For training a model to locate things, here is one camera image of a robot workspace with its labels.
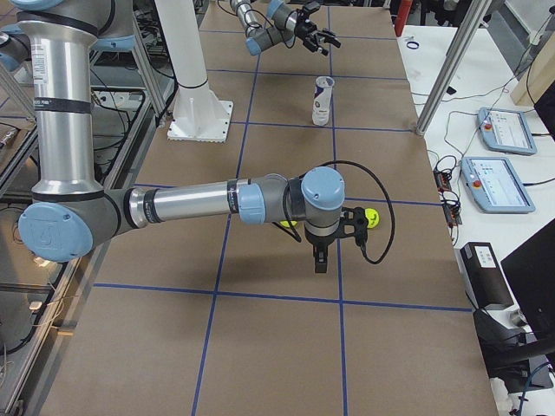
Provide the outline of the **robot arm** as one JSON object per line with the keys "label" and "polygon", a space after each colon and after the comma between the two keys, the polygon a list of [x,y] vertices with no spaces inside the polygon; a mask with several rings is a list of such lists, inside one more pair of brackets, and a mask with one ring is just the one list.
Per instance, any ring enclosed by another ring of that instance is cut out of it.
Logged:
{"label": "robot arm", "polygon": [[329,54],[326,44],[341,47],[334,32],[319,29],[310,19],[321,8],[317,1],[310,1],[295,10],[285,1],[270,1],[266,13],[262,15],[266,25],[258,21],[258,11],[252,7],[251,1],[230,1],[229,4],[245,31],[245,45],[251,55],[261,55],[280,43],[291,48],[296,40],[310,52],[324,56]]}
{"label": "robot arm", "polygon": [[[108,191],[95,179],[90,91],[91,48],[100,41],[134,43],[132,1],[10,1],[29,38],[34,79],[40,180],[33,203],[18,228],[36,255],[59,263],[88,254],[96,246],[132,229],[182,218],[238,214],[247,224],[304,221],[313,246],[315,272],[327,271],[328,247],[346,237],[340,227],[345,198],[343,177],[316,167],[286,179],[268,174],[173,189],[129,188]],[[231,101],[210,89],[193,1],[155,1],[177,90],[170,139],[225,141]],[[336,35],[310,19],[321,4],[293,10],[270,1],[265,26],[251,1],[230,1],[245,31],[251,55],[295,39],[311,52],[327,55],[322,43],[340,47]]]}

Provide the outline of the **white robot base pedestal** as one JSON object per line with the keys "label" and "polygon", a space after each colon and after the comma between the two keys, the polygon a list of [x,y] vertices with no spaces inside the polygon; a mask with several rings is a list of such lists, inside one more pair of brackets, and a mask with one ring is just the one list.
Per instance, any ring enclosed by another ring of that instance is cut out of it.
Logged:
{"label": "white robot base pedestal", "polygon": [[167,137],[226,141],[233,103],[210,88],[193,2],[161,0],[155,6],[178,84]]}

